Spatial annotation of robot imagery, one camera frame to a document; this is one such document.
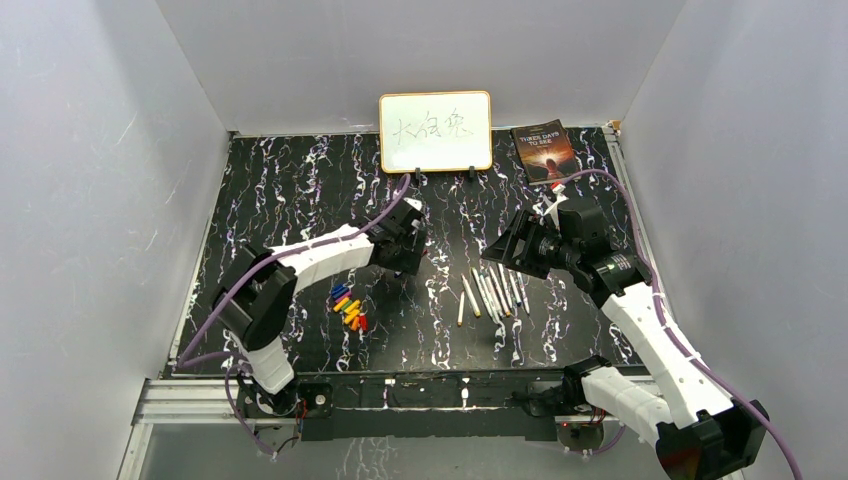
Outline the yellow cap marker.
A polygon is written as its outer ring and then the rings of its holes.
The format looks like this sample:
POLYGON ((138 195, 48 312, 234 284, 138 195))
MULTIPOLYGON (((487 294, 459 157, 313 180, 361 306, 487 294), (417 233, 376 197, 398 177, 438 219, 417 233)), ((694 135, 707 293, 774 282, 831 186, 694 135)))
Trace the yellow cap marker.
POLYGON ((497 272, 495 271, 493 266, 489 266, 488 270, 489 270, 489 275, 491 277, 491 281, 494 285, 494 289, 495 289, 496 294, 498 296, 498 301, 500 303, 501 310, 503 311, 503 315, 505 317, 511 317, 512 316, 511 308, 509 306, 509 302, 507 301, 507 296, 505 295, 503 288, 502 288, 502 285, 501 285, 501 283, 498 279, 497 272))
POLYGON ((489 296, 489 290, 487 289, 486 283, 483 277, 480 275, 478 270, 474 267, 471 268, 471 273, 474 278, 475 284, 480 292, 481 299, 484 303, 485 309, 487 310, 489 316, 492 318, 493 322, 497 322, 499 320, 499 315, 497 310, 494 308, 493 303, 491 302, 491 298, 489 296))

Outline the yellow pen cap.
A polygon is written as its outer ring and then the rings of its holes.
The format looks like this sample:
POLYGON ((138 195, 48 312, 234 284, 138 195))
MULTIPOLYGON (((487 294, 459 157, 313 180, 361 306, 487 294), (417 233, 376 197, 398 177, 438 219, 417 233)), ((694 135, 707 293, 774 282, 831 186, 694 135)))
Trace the yellow pen cap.
POLYGON ((346 315, 346 316, 344 317, 344 320, 343 320, 344 324, 345 324, 345 325, 350 326, 350 325, 351 325, 351 323, 352 323, 352 320, 353 320, 356 316, 358 316, 358 315, 360 315, 360 314, 361 314, 361 312, 360 312, 360 311, 358 311, 355 315, 350 315, 350 316, 347 316, 347 315, 346 315))
POLYGON ((347 316, 355 315, 359 311, 360 304, 361 304, 360 300, 355 300, 352 303, 346 305, 343 308, 342 312, 347 316))

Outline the orange cap marker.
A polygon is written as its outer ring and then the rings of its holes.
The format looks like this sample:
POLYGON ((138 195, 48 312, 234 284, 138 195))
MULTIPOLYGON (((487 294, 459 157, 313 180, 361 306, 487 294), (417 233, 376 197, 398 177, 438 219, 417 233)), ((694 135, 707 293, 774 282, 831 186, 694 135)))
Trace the orange cap marker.
POLYGON ((493 284, 490 281, 489 276, 485 273, 481 273, 480 276, 481 276, 483 284, 484 284, 484 286, 487 290, 487 295, 489 297, 489 303, 491 304, 491 308, 492 308, 493 312, 495 313, 495 315, 498 319, 502 319, 504 317, 504 313, 503 313, 503 310, 501 308, 497 293, 494 289, 493 284))
POLYGON ((470 286, 468 278, 464 274, 462 274, 461 280, 462 280, 462 285, 463 285, 463 293, 465 294, 465 297, 468 300, 469 305, 471 306, 473 315, 474 315, 475 318, 480 318, 481 315, 482 315, 482 312, 481 312, 480 307, 478 305, 478 302, 476 301, 476 298, 473 294, 473 290, 470 286))

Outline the red cap marker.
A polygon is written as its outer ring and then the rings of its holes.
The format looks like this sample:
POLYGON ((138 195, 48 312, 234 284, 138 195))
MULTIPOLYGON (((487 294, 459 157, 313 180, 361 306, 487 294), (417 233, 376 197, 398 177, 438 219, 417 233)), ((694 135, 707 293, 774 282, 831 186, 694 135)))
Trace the red cap marker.
POLYGON ((457 308, 457 319, 456 326, 461 327, 463 325, 464 319, 464 310, 465 310, 465 292, 460 292, 459 300, 458 300, 458 308, 457 308))

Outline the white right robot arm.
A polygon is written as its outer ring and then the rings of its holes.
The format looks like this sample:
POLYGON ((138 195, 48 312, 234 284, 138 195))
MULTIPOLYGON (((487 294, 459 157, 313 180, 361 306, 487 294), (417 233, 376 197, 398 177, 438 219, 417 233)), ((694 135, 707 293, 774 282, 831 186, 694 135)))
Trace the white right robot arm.
POLYGON ((650 393, 593 356, 564 370, 560 389, 571 411, 612 413, 654 447, 671 479, 721 479, 754 463, 765 410, 758 401, 744 407, 694 366, 693 351, 673 343, 676 329, 659 322, 647 265, 613 244, 593 201, 565 200, 544 215, 521 210, 481 256, 540 279, 568 272, 636 349, 660 390, 650 393))

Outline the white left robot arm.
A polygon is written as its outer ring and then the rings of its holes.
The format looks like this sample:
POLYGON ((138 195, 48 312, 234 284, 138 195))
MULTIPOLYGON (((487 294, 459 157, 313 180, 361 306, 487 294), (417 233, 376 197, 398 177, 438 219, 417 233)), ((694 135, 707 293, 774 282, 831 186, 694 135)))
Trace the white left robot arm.
POLYGON ((296 373, 281 338, 295 295, 369 266, 415 275, 426 240, 422 202, 404 198, 373 220, 345 224, 311 241, 263 251, 246 247, 239 254, 213 296, 212 317, 237 339, 263 407, 286 416, 298 404, 296 373))

